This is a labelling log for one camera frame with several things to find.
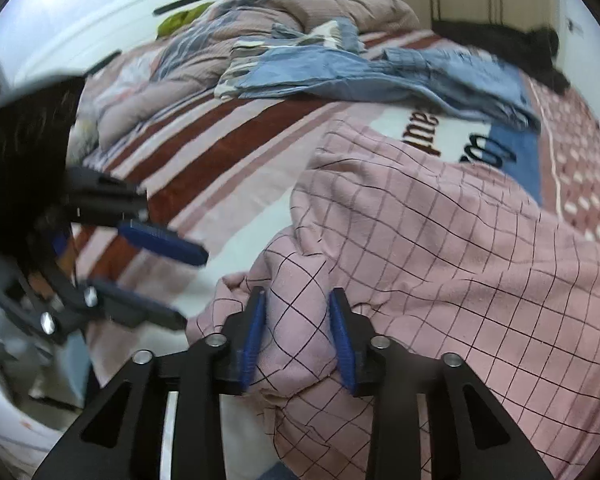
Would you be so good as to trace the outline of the pink checked pants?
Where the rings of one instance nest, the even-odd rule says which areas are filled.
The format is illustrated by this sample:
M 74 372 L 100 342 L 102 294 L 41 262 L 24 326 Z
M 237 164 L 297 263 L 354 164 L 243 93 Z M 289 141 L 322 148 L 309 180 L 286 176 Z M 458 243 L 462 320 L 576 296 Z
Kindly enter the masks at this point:
M 373 405 L 336 370 L 336 287 L 408 350 L 466 359 L 552 475 L 580 474 L 600 446 L 599 242 L 498 170 L 442 162 L 350 119 L 328 125 L 290 214 L 249 271 L 218 281 L 186 335 L 216 332 L 266 289 L 252 390 L 298 477 L 365 474 Z

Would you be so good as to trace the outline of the grey star pajama trousers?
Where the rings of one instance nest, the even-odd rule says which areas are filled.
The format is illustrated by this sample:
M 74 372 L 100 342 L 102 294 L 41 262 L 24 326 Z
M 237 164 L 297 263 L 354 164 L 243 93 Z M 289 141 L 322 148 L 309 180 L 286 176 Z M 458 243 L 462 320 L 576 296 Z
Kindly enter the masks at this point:
M 91 360 L 81 333 L 58 346 L 0 308 L 0 459 L 29 479 L 84 407 Z

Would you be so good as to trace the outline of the striped pink bed blanket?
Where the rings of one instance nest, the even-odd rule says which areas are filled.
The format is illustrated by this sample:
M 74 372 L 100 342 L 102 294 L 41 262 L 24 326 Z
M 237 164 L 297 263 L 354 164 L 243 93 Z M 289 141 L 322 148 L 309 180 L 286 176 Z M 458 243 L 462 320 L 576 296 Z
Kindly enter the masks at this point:
M 113 278 L 170 302 L 194 318 L 216 284 L 249 271 L 272 238 L 291 224 L 290 198 L 302 171 L 337 119 L 350 119 L 449 164 L 480 164 L 514 180 L 542 209 L 600 243 L 600 126 L 575 91 L 562 96 L 522 83 L 539 115 L 535 132 L 463 122 L 405 104 L 308 99 L 220 101 L 203 94 L 176 104 L 107 153 L 115 176 L 145 185 L 152 215 L 200 240 L 208 264 L 191 269 L 140 252 L 107 230 L 80 233 L 79 270 Z M 252 390 L 256 429 L 230 475 L 280 460 Z

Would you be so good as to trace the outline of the pink brown quilt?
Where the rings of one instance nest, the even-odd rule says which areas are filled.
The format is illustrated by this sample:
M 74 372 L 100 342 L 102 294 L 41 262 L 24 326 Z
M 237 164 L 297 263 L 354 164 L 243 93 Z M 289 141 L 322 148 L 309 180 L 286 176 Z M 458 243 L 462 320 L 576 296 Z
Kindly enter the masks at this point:
M 122 53 L 88 77 L 78 117 L 110 148 L 136 126 L 189 96 L 214 88 L 245 44 L 307 42 L 335 21 L 355 34 L 420 27 L 402 0 L 216 0 L 171 36 Z

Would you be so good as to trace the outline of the green cloth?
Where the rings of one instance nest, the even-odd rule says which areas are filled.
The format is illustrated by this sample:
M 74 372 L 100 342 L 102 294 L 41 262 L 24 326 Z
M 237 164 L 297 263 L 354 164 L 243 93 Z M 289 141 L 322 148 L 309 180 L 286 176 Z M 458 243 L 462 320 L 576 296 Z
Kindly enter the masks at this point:
M 176 12 L 165 18 L 157 28 L 157 38 L 170 37 L 180 28 L 192 24 L 197 18 L 200 18 L 204 12 L 211 6 L 211 2 L 201 3 L 193 9 Z

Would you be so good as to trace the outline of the white headboard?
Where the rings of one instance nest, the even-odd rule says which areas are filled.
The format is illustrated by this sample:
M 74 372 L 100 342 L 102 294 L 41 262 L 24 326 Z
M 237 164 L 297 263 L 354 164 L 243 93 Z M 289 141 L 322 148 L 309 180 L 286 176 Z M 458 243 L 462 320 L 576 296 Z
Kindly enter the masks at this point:
M 57 73 L 93 73 L 115 56 L 157 37 L 158 25 L 168 14 L 213 0 L 112 0 L 87 13 L 30 54 L 9 86 Z

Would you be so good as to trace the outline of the light blue denim jeans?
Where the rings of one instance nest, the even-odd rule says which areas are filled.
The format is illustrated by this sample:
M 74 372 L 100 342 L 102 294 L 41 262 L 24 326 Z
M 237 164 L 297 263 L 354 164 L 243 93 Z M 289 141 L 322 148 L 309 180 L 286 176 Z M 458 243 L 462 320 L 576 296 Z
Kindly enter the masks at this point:
M 411 101 L 452 117 L 540 130 L 518 70 L 500 60 L 454 49 L 388 48 L 376 60 L 332 51 L 326 70 L 325 80 L 289 96 L 306 93 L 334 101 Z

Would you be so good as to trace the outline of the black garment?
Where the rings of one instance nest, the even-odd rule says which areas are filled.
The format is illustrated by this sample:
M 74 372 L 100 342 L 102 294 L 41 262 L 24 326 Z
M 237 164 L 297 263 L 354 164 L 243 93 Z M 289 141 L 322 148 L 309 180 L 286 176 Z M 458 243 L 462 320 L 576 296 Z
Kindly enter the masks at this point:
M 554 65 L 559 36 L 553 27 L 540 26 L 524 32 L 499 24 L 433 21 L 432 30 L 457 44 L 497 56 L 561 96 L 570 88 L 567 77 Z

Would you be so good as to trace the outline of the white door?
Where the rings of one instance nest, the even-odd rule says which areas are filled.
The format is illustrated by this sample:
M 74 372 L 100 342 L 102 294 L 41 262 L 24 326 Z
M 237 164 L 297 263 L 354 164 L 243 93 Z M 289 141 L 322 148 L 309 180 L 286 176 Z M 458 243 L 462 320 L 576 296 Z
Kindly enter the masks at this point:
M 600 123 L 600 25 L 582 0 L 557 0 L 559 69 Z

